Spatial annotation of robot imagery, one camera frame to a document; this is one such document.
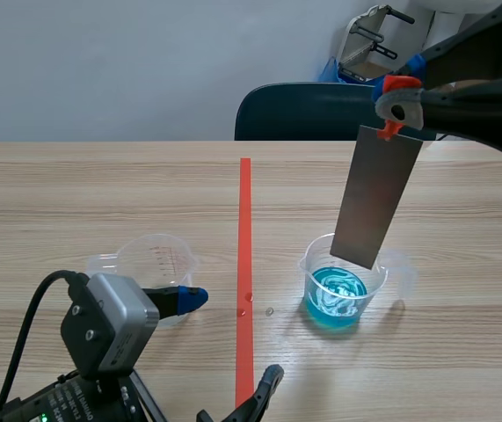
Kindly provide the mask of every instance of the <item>red tape line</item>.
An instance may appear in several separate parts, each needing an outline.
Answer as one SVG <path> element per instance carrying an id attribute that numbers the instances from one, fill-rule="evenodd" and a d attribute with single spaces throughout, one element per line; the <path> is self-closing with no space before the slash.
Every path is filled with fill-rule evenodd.
<path id="1" fill-rule="evenodd" d="M 236 270 L 235 406 L 238 407 L 254 393 L 250 158 L 241 158 L 241 176 L 239 187 L 239 245 Z"/>

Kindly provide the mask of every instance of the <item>empty measuring cup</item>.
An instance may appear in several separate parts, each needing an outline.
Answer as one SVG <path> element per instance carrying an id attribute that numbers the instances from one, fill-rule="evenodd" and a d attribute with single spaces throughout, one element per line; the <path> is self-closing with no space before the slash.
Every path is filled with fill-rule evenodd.
<path id="1" fill-rule="evenodd" d="M 417 279 L 409 259 L 399 252 L 381 252 L 367 270 L 330 254 L 334 233 L 314 240 L 299 262 L 305 273 L 309 313 L 322 325 L 344 327 L 360 319 L 386 281 L 398 279 L 398 295 L 408 297 Z"/>
<path id="2" fill-rule="evenodd" d="M 192 285 L 198 266 L 188 244 L 178 237 L 164 234 L 146 235 L 125 244 L 116 253 L 89 257 L 86 273 L 126 275 L 145 288 Z M 186 317 L 171 316 L 159 327 L 171 326 Z"/>

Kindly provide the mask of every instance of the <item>black chair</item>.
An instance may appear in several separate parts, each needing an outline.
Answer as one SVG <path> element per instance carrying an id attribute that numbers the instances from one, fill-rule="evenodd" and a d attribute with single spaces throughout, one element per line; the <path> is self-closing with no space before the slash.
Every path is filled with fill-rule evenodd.
<path id="1" fill-rule="evenodd" d="M 360 125 L 383 128 L 372 87 L 353 84 L 276 84 L 241 103 L 236 141 L 355 141 Z M 436 134 L 404 127 L 401 135 L 433 141 Z"/>

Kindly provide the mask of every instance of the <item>wooden table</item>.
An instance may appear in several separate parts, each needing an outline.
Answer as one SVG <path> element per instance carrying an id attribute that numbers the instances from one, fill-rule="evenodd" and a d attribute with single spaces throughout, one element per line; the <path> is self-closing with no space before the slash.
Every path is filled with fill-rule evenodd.
<path id="1" fill-rule="evenodd" d="M 157 331 L 138 368 L 171 422 L 234 407 L 239 158 L 253 169 L 255 377 L 286 377 L 266 420 L 502 421 L 502 155 L 425 146 L 385 247 L 409 253 L 417 291 L 394 286 L 358 330 L 315 329 L 296 266 L 334 230 L 352 142 L 0 144 L 0 385 L 29 299 L 56 269 L 167 232 L 201 259 L 208 304 Z M 72 369 L 59 335 L 64 283 L 33 325 L 12 397 Z M 266 310 L 273 308 L 268 316 Z"/>

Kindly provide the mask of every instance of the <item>blue liquid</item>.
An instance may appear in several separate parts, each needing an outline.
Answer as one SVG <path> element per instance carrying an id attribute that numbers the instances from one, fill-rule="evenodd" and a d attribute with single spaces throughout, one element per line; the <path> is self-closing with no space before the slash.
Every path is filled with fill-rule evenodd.
<path id="1" fill-rule="evenodd" d="M 343 268 L 326 267 L 313 273 L 315 280 L 337 295 L 367 295 L 366 286 L 353 273 Z M 360 318 L 369 299 L 345 299 L 331 295 L 313 281 L 307 283 L 305 302 L 309 313 L 321 324 L 344 327 Z"/>

